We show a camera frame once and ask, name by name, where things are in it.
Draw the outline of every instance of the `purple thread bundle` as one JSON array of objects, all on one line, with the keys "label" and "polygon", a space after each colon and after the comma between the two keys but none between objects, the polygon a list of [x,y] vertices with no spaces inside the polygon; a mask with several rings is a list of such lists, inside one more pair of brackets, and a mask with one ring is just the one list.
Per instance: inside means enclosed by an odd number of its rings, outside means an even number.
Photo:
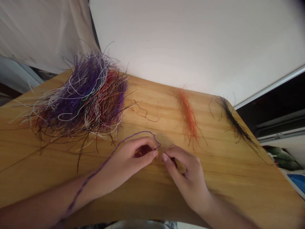
[{"label": "purple thread bundle", "polygon": [[50,136],[50,143],[63,137],[78,137],[82,141],[79,160],[89,135],[113,142],[112,133],[121,127],[123,112],[136,103],[124,106],[127,91],[127,73],[121,73],[116,64],[102,53],[82,54],[74,59],[72,76],[60,88],[39,97],[22,123],[37,128],[42,140]]},{"label": "purple thread bundle", "polygon": [[84,190],[84,187],[87,185],[87,183],[88,183],[94,176],[96,176],[96,175],[101,171],[101,169],[102,169],[102,168],[106,165],[106,163],[110,160],[110,158],[112,157],[112,155],[114,154],[114,152],[118,149],[118,147],[120,146],[120,144],[123,143],[123,142],[125,142],[125,141],[128,140],[129,138],[132,138],[132,137],[134,137],[135,135],[138,135],[138,134],[140,134],[140,133],[150,133],[150,134],[152,134],[154,140],[156,141],[156,143],[158,143],[157,148],[159,148],[159,147],[161,146],[161,144],[157,141],[156,136],[155,136],[152,132],[146,131],[146,130],[137,132],[137,133],[135,133],[135,134],[133,134],[133,135],[131,135],[131,136],[129,136],[129,137],[123,139],[122,141],[120,141],[119,144],[114,148],[114,150],[113,150],[113,152],[111,153],[111,155],[107,158],[107,160],[106,160],[106,161],[105,161],[105,162],[104,162],[104,163],[103,163],[103,164],[102,164],[93,174],[91,174],[91,175],[85,180],[85,182],[82,184],[82,186],[80,187],[80,189],[79,189],[78,192],[76,193],[75,197],[73,198],[73,201],[72,201],[71,204],[69,205],[69,207],[68,207],[68,209],[67,209],[67,211],[66,211],[66,214],[65,214],[65,216],[64,216],[64,219],[67,218],[67,217],[71,214],[71,212],[72,212],[72,210],[73,210],[73,207],[75,206],[75,203],[76,203],[76,201],[77,201],[77,198],[79,197],[79,195],[81,194],[81,192]]}]

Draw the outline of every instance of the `orange thread bundle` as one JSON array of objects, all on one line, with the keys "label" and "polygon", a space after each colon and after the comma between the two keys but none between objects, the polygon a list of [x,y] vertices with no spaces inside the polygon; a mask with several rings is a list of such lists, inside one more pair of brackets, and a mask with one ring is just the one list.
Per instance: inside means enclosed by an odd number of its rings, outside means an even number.
[{"label": "orange thread bundle", "polygon": [[188,138],[189,144],[193,142],[193,148],[194,148],[194,140],[199,144],[199,135],[198,131],[199,127],[196,122],[194,110],[187,100],[187,97],[185,95],[185,91],[183,88],[179,90],[179,99],[184,107],[184,113],[186,117],[186,131],[184,133],[185,137]]}]

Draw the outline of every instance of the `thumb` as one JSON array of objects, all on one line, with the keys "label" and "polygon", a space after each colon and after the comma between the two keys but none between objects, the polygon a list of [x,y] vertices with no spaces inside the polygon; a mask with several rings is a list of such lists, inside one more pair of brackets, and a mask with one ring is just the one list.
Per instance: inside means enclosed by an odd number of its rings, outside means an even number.
[{"label": "thumb", "polygon": [[153,151],[150,151],[149,153],[145,154],[142,157],[135,158],[134,160],[136,161],[138,170],[140,170],[140,169],[144,168],[145,166],[149,165],[156,156],[158,156],[158,151],[153,150]]},{"label": "thumb", "polygon": [[175,164],[172,162],[172,160],[169,158],[169,156],[166,153],[162,153],[162,159],[165,163],[168,173],[171,175],[177,187],[179,187],[180,184],[183,182],[184,177],[178,171]]}]

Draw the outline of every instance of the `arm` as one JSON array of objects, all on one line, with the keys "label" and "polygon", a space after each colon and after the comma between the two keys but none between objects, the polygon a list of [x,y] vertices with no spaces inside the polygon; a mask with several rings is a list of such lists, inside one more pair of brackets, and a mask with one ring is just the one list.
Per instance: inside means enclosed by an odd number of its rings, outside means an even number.
[{"label": "arm", "polygon": [[[178,172],[170,157],[176,158],[186,167],[185,174]],[[212,228],[258,228],[253,222],[209,192],[204,181],[200,160],[195,155],[171,145],[162,154],[162,159],[186,203]]]},{"label": "arm", "polygon": [[[126,142],[84,187],[71,213],[112,192],[133,174],[150,164],[158,155],[157,150],[151,151],[143,157],[133,157],[135,151],[142,145],[149,145],[152,149],[157,147],[155,141],[149,137]],[[40,229],[54,226],[63,218],[75,194],[90,174],[0,209],[0,227]]]}]

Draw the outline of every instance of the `blue object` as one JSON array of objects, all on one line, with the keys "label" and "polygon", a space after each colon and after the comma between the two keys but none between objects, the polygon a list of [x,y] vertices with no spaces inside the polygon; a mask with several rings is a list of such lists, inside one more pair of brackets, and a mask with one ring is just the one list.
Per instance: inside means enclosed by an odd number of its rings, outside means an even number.
[{"label": "blue object", "polygon": [[305,194],[305,176],[299,174],[287,174],[287,176],[298,186]]}]

